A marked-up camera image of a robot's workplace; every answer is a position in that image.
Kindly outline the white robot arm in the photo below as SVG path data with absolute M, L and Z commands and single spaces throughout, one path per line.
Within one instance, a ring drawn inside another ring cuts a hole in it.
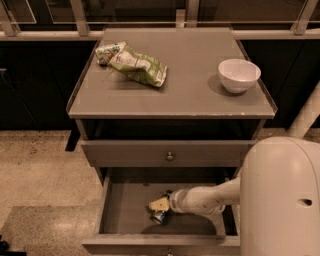
M 152 219 L 191 213 L 206 218 L 240 207 L 241 256 L 320 256 L 320 144 L 304 135 L 320 115 L 317 86 L 286 137 L 259 141 L 239 177 L 220 185 L 165 193 L 149 203 Z

